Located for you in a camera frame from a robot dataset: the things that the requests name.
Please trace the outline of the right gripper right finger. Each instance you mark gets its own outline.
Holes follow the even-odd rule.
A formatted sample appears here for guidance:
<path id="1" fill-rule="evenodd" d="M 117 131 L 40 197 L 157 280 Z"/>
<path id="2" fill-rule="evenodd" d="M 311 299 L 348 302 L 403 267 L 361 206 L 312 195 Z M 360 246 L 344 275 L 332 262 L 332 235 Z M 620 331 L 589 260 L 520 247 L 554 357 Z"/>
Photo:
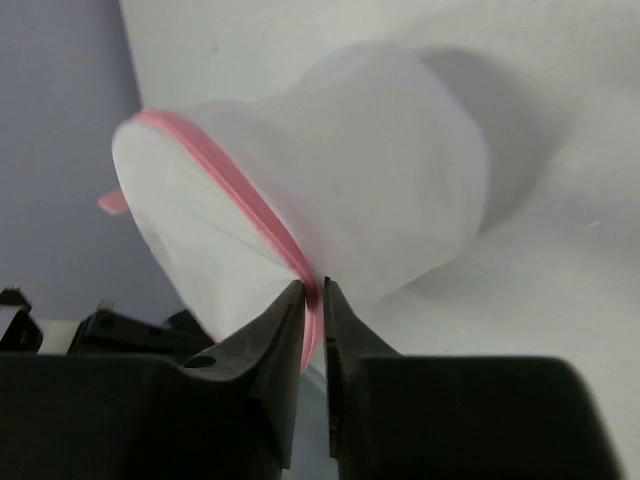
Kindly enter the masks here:
<path id="1" fill-rule="evenodd" d="M 371 417 L 368 361 L 399 353 L 355 314 L 338 283 L 330 278 L 324 280 L 323 314 L 330 454 L 345 460 L 358 447 Z"/>

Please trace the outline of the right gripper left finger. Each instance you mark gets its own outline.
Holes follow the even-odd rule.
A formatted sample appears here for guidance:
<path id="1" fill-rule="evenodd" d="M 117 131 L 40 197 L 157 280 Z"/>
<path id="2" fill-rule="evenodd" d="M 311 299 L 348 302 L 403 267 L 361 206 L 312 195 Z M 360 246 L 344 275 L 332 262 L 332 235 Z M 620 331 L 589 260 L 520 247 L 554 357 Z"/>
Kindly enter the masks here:
<path id="1" fill-rule="evenodd" d="M 305 325 L 305 289 L 290 283 L 257 318 L 192 357 L 190 440 L 211 470 L 289 467 Z"/>

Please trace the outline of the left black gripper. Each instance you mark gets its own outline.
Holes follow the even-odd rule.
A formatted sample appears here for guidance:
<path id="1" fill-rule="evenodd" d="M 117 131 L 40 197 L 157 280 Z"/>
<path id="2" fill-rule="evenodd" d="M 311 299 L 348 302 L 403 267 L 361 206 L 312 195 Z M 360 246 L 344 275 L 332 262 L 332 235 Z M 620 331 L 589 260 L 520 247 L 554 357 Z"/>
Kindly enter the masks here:
<path id="1" fill-rule="evenodd" d="M 3 353 L 192 356 L 214 345 L 187 310 L 159 326 L 104 306 L 81 321 L 39 322 L 18 287 L 1 290 L 1 323 Z"/>

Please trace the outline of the white mesh laundry bag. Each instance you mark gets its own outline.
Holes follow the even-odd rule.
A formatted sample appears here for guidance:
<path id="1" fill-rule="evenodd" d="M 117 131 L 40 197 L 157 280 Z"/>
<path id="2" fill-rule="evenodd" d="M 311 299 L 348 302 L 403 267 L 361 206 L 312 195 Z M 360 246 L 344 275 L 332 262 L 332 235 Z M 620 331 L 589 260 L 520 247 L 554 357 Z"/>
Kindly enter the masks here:
<path id="1" fill-rule="evenodd" d="M 146 109 L 112 141 L 130 214 L 185 306 L 215 340 L 292 281 L 307 290 L 301 362 L 323 341 L 322 290 L 380 300 L 456 258 L 479 231 L 484 136 L 413 51 L 356 44 L 282 93 Z"/>

